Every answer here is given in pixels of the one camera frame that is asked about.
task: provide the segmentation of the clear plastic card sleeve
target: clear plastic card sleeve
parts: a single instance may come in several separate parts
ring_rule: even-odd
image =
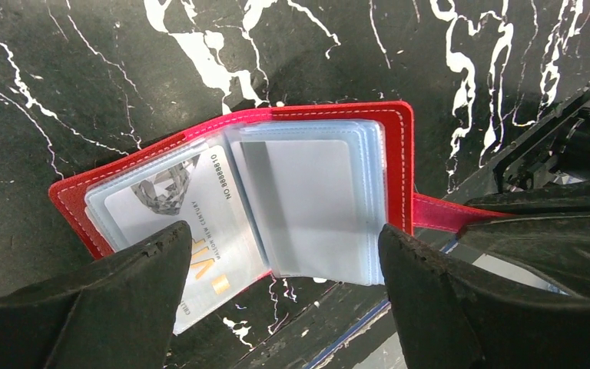
[[[115,251],[191,226],[176,334],[269,271],[382,284],[382,134],[367,120],[238,124],[97,183],[85,212]]]

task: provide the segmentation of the red card holder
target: red card holder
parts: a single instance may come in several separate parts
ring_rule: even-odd
[[[462,224],[470,221],[502,215],[413,194],[413,110],[403,101],[257,108],[231,113],[188,128],[108,165],[59,181],[49,189],[49,197],[91,254],[95,258],[102,258],[114,251],[85,212],[85,195],[89,188],[152,161],[174,148],[199,138],[218,135],[230,125],[329,119],[366,119],[378,121],[383,126],[387,220],[390,224],[409,234],[413,233],[413,226],[455,232]]]

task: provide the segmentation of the blue edge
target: blue edge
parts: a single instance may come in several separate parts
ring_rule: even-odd
[[[457,245],[457,240],[453,239],[448,244],[446,244],[445,247],[440,249],[440,251],[445,254],[448,254],[451,251],[453,251],[453,249],[456,248]],[[311,369],[317,366],[318,364],[322,363],[324,359],[326,359],[330,354],[335,352],[338,349],[338,347],[347,340],[347,338],[356,333],[362,327],[365,327],[365,325],[368,324],[375,316],[377,316],[385,309],[389,308],[389,306],[390,301],[388,301],[387,299],[381,301],[377,306],[373,307],[372,310],[370,310],[367,314],[360,318],[360,320],[356,324],[354,324],[349,330],[347,330],[347,332],[345,332],[342,336],[338,337],[338,339],[335,340],[329,347],[320,352],[305,368]]]

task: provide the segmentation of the credit card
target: credit card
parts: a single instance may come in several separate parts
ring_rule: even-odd
[[[175,334],[268,271],[220,145],[119,189],[104,206],[129,245],[175,221],[191,226],[193,255]]]

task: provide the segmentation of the white stitching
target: white stitching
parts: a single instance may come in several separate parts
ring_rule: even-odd
[[[64,200],[62,200],[61,195],[62,195],[63,192],[65,192],[67,190],[70,190],[72,188],[76,188],[78,186],[86,185],[86,184],[88,184],[90,182],[97,181],[97,180],[102,179],[102,178],[106,178],[106,177],[108,177],[110,175],[115,175],[118,172],[123,171],[123,170],[125,170],[125,169],[127,169],[127,168],[129,168],[131,166],[137,165],[140,162],[142,162],[142,161],[144,161],[144,160],[146,160],[148,158],[152,158],[152,157],[154,157],[156,155],[159,155],[160,153],[162,153],[162,152],[164,152],[166,150],[169,150],[171,148],[174,148],[175,146],[183,143],[184,141],[190,140],[191,138],[193,138],[196,135],[199,135],[200,133],[206,133],[206,132],[209,132],[209,131],[213,131],[215,128],[218,128],[221,125],[225,125],[225,124],[231,123],[232,121],[238,121],[238,120],[241,120],[241,119],[253,118],[253,117],[261,117],[261,116],[268,116],[268,115],[269,115],[269,113],[261,113],[261,114],[254,114],[254,115],[243,115],[243,116],[236,117],[236,118],[230,118],[230,119],[227,119],[226,121],[222,121],[222,122],[216,123],[215,125],[211,125],[211,126],[208,126],[208,127],[203,128],[201,130],[195,131],[195,132],[189,134],[188,136],[183,137],[181,140],[179,140],[179,141],[173,143],[172,145],[168,146],[167,148],[162,148],[161,150],[157,150],[157,151],[151,152],[149,155],[146,155],[143,158],[138,159],[138,160],[136,160],[133,163],[129,163],[129,164],[125,165],[124,167],[119,168],[119,169],[117,169],[115,171],[110,171],[110,172],[108,172],[108,173],[106,173],[104,175],[99,175],[97,177],[89,178],[88,180],[82,181],[82,182],[80,182],[78,184],[74,184],[71,187],[62,188],[58,192],[58,200],[60,201],[60,203],[62,204],[62,206],[65,207],[66,211],[73,217],[73,220],[78,224],[78,227],[80,227],[80,229],[87,235],[87,237],[89,238],[89,241],[91,241],[91,244],[93,244],[96,247],[96,249],[98,249],[98,252],[100,252],[101,256],[105,256],[103,250],[98,246],[98,244],[96,243],[96,241],[94,241],[94,239],[91,237],[91,233],[88,232],[85,229],[85,227],[78,220],[78,218],[75,216],[75,214],[73,214],[71,212],[71,210],[69,210],[69,207],[65,204]]]
[[[431,206],[436,206],[436,207],[439,207],[439,208],[445,208],[445,209],[457,211],[457,212],[463,213],[463,214],[469,214],[469,215],[474,215],[474,216],[490,216],[490,215],[491,216],[495,216],[496,215],[496,213],[493,213],[493,214],[484,214],[487,211],[480,210],[480,209],[478,209],[478,210],[476,210],[476,209],[469,210],[469,209],[464,209],[464,208],[462,208],[460,206],[452,206],[450,204],[438,204],[436,202],[431,202],[431,201],[425,200],[423,198],[416,198],[415,200],[416,201],[424,202],[424,203],[429,204]]]
[[[403,126],[403,116],[400,112],[398,112],[397,110],[394,109],[370,109],[370,110],[343,110],[343,111],[315,111],[315,112],[308,112],[308,113],[279,113],[278,111],[274,111],[272,113],[273,116],[277,117],[277,116],[282,116],[282,117],[287,117],[287,116],[307,116],[307,115],[337,115],[337,114],[346,114],[346,113],[380,113],[380,112],[391,112],[391,113],[395,113],[397,114],[397,116],[399,117],[399,126],[401,128],[401,202],[402,202],[402,208],[401,208],[401,218],[402,218],[402,226],[405,228],[406,227],[406,146],[405,146],[405,142],[404,142],[404,126]],[[196,135],[199,135],[201,133],[206,133],[209,131],[214,130],[215,128],[218,128],[222,125],[226,125],[231,123],[232,121],[239,121],[242,119],[247,119],[247,118],[254,118],[254,117],[262,117],[262,116],[269,116],[270,113],[269,112],[264,112],[264,113],[260,113],[260,114],[255,114],[255,115],[243,115],[240,117],[236,117],[236,118],[231,118],[231,119],[227,119],[225,121],[216,123],[215,125],[211,125],[208,127],[205,127],[201,130],[195,131],[193,133],[190,133],[188,136],[182,138],[180,141],[175,142],[174,144],[172,144],[171,146],[167,147],[167,148],[162,148],[161,150],[155,151],[153,153],[150,153],[149,155],[144,156],[143,158],[135,161],[134,163],[130,163],[125,165],[123,168],[119,168],[116,171],[110,171],[107,174],[104,175],[100,175],[98,177],[94,177],[94,178],[90,178],[86,181],[80,182],[78,184],[74,184],[71,187],[67,187],[67,188],[63,188],[58,192],[58,200],[60,201],[60,203],[62,203],[62,205],[65,207],[65,209],[67,210],[67,212],[73,217],[74,221],[78,224],[78,227],[80,227],[80,229],[87,235],[87,237],[89,238],[89,240],[91,241],[91,243],[98,249],[98,251],[101,253],[101,256],[104,256],[103,251],[101,250],[100,247],[98,247],[98,245],[96,244],[96,242],[94,241],[94,239],[91,237],[91,234],[89,232],[87,232],[87,230],[82,226],[82,223],[76,218],[76,216],[71,212],[71,210],[69,210],[68,206],[65,204],[65,202],[62,200],[61,194],[67,190],[70,190],[72,188],[76,188],[78,186],[82,186],[82,185],[86,185],[87,183],[96,181],[98,179],[102,179],[102,178],[106,178],[110,175],[114,175],[120,171],[123,171],[133,165],[138,164],[141,161],[144,161],[148,158],[152,158],[155,155],[160,154],[161,152],[164,152],[170,148],[175,147],[176,145],[179,145],[181,143],[183,143],[184,141],[190,140],[191,138],[193,138]]]
[[[439,229],[440,231],[455,232],[455,228],[445,227],[443,225],[437,225],[435,223],[415,223],[415,226],[421,228]]]

